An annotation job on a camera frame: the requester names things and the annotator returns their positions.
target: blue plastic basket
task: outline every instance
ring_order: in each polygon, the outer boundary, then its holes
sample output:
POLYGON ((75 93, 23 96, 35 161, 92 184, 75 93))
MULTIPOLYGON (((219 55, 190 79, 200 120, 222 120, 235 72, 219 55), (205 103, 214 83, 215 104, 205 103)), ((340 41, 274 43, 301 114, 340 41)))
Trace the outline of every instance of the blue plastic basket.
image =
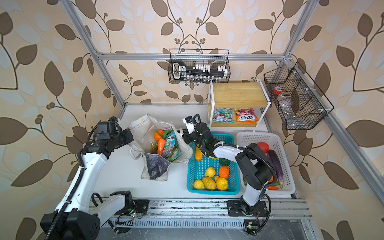
MULTIPOLYGON (((233 136, 228 133, 213 132, 212 136, 216 139, 224 141, 225 143, 234 144, 233 136)), ((221 167, 219 159, 209 158, 203 155, 201 161, 195 160, 195 144, 191 143, 190 146, 193 149, 193 155, 189 160, 188 164, 188 178, 187 178, 187 189, 190 192, 199 193, 199 194, 210 194, 210 195, 234 195, 238 194, 240 191, 240 181, 239 173, 237 168, 237 163, 231 161, 229 164, 229 178, 228 178, 228 189, 225 191, 215 190, 197 190, 193 187, 193 183, 197 179, 202 179, 205 174, 205 171, 208 167, 213 167, 218 175, 218 170, 221 167)))

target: wrinkled yellow fruit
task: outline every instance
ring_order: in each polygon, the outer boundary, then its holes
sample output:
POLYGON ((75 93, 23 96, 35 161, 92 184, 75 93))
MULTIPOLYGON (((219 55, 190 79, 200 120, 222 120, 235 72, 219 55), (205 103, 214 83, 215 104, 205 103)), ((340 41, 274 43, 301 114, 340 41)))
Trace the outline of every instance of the wrinkled yellow fruit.
POLYGON ((213 177, 216 174, 216 171, 213 167, 208 167, 205 171, 205 175, 208 177, 213 177))
POLYGON ((216 179, 217 189, 220 191, 224 191, 228 188, 228 181, 223 177, 218 177, 216 179))
POLYGON ((201 181, 200 179, 197 179, 194 183, 193 183, 193 187, 196 188, 196 189, 204 189, 204 183, 203 181, 201 181))
POLYGON ((216 183, 210 177, 203 177, 204 186, 209 190, 215 190, 216 183))

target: red chili pepper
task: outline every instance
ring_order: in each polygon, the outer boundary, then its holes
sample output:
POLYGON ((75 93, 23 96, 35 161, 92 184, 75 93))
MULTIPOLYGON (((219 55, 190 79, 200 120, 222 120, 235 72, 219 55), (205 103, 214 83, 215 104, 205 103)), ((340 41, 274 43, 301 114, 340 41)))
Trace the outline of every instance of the red chili pepper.
POLYGON ((279 190, 280 188, 278 187, 275 187, 275 186, 269 186, 268 187, 268 190, 279 190))
POLYGON ((159 141, 158 141, 158 147, 157 147, 157 154, 158 155, 162 155, 163 154, 163 150, 164 150, 164 145, 166 144, 166 141, 165 139, 163 138, 160 138, 159 141))

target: black wire basket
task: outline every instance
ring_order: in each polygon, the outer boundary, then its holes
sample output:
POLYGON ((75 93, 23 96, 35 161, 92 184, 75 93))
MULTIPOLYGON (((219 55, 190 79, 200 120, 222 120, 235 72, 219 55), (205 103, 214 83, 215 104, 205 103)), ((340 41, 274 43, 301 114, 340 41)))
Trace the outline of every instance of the black wire basket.
POLYGON ((287 130, 313 129, 334 106, 324 92, 313 81, 308 86, 300 76, 303 68, 280 67, 264 74, 265 85, 276 105, 283 125, 287 130), (325 106, 316 97, 324 97, 329 105, 325 106))
POLYGON ((231 75, 229 50, 170 49, 168 76, 170 83, 227 83, 231 75))

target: wooden board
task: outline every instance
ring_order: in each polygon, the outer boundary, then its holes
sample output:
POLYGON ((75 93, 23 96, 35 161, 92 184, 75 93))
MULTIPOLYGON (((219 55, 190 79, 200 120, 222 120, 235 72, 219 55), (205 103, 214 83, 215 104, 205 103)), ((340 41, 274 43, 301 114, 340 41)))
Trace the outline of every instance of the wooden board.
MULTIPOLYGON (((209 103, 208 104, 208 117, 211 119, 211 110, 212 110, 212 105, 209 103)), ((232 108, 232 122, 213 122, 212 127, 255 127, 256 123, 249 123, 249 122, 238 122, 236 121, 236 113, 235 110, 232 108)))
POLYGON ((215 108, 265 108, 259 83, 214 83, 215 108))

